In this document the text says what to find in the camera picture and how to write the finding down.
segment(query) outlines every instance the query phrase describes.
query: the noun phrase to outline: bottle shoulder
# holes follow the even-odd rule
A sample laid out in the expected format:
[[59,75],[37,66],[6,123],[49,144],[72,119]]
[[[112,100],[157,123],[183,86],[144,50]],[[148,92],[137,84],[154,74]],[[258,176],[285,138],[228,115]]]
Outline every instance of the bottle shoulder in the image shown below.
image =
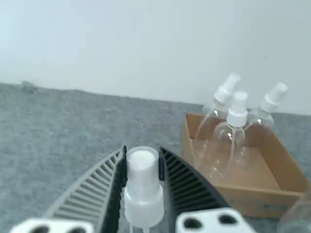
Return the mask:
[[274,121],[271,114],[263,115],[259,112],[258,109],[251,110],[248,113],[247,122],[249,122],[249,124],[252,125],[259,124],[263,126],[268,126],[269,128],[272,128],[274,125]]
[[246,138],[245,131],[243,128],[234,128],[230,126],[226,121],[219,123],[213,133],[214,138],[230,140],[238,139],[244,140]]

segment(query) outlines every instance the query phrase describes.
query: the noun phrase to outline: cardboard box flap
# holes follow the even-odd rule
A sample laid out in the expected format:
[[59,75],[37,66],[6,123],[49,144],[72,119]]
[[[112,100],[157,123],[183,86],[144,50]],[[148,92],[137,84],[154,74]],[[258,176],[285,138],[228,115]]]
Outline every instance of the cardboard box flap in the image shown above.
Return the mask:
[[282,190],[305,192],[308,179],[274,133],[265,136],[260,152]]

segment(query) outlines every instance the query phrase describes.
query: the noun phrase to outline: white plastic cap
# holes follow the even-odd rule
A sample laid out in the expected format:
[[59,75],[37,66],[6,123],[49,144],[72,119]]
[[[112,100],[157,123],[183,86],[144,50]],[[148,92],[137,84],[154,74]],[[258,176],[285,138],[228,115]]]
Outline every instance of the white plastic cap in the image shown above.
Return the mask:
[[150,147],[135,147],[126,154],[125,217],[138,228],[151,228],[164,216],[158,157],[158,152]]
[[247,118],[247,97],[244,91],[238,91],[234,94],[231,107],[228,110],[227,123],[233,127],[243,127]]
[[241,77],[238,74],[230,74],[227,80],[220,87],[218,87],[214,94],[214,98],[220,103],[226,103],[234,92],[235,86],[240,79]]
[[260,103],[260,108],[268,113],[273,112],[283,100],[287,93],[287,85],[277,83],[274,88],[268,92]]

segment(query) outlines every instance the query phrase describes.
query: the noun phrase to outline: white wall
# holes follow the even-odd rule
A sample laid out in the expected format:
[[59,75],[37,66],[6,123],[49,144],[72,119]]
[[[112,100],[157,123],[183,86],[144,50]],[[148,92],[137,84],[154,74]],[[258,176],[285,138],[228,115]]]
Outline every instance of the white wall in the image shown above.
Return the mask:
[[311,1],[0,1],[1,82],[203,103],[230,71],[311,114]]

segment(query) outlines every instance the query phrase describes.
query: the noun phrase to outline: bottle neck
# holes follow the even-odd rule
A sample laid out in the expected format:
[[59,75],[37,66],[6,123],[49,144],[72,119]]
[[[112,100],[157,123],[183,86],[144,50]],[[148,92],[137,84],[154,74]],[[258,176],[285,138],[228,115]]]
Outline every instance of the bottle neck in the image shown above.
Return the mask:
[[258,108],[258,115],[260,117],[268,117],[269,115],[271,115],[269,112],[264,111],[262,108]]

